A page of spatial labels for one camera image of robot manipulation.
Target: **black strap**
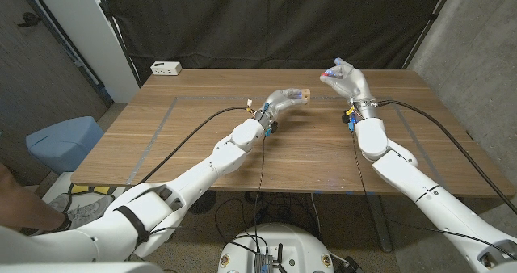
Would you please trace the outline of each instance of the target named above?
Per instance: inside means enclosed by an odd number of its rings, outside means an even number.
[[[122,213],[137,231],[138,239],[135,248],[137,248],[141,243],[147,242],[149,240],[149,232],[145,230],[144,224],[131,209],[126,206],[121,206],[115,210]]]

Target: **black curtain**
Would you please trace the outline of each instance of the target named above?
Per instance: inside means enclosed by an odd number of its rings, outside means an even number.
[[[107,0],[142,80],[183,68],[400,69],[438,0]]]

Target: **electrical outlet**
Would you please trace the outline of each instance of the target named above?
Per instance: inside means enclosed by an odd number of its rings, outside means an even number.
[[[156,61],[151,66],[154,75],[178,75],[181,69],[179,62]]]

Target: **table leg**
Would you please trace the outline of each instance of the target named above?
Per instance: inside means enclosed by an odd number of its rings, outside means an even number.
[[[382,209],[382,205],[380,204],[380,196],[368,195],[367,197],[368,202],[370,203],[370,212],[372,213],[373,222],[375,223],[377,236],[379,237],[380,248],[384,252],[389,253],[392,251],[393,247],[391,243],[391,238],[389,237],[386,219],[384,218],[384,210]]]

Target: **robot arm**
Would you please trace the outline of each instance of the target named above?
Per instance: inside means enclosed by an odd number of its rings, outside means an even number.
[[[359,111],[354,129],[363,156],[371,162],[375,172],[391,186],[409,197],[440,230],[476,237],[504,248],[513,255],[517,239],[484,222],[456,197],[422,173],[415,156],[391,141],[385,134],[383,121],[375,113],[375,99],[370,95],[361,71],[341,59],[320,79],[340,95],[350,98]],[[487,272],[512,261],[509,256],[482,242],[445,234],[476,272]]]
[[[275,91],[255,119],[237,126],[202,162],[172,181],[129,189],[103,217],[80,228],[25,237],[0,227],[8,244],[0,249],[0,263],[114,262],[125,260],[133,251],[147,256],[170,237],[189,207],[216,180],[241,166],[254,142],[271,130],[278,112],[308,101],[302,90]]]

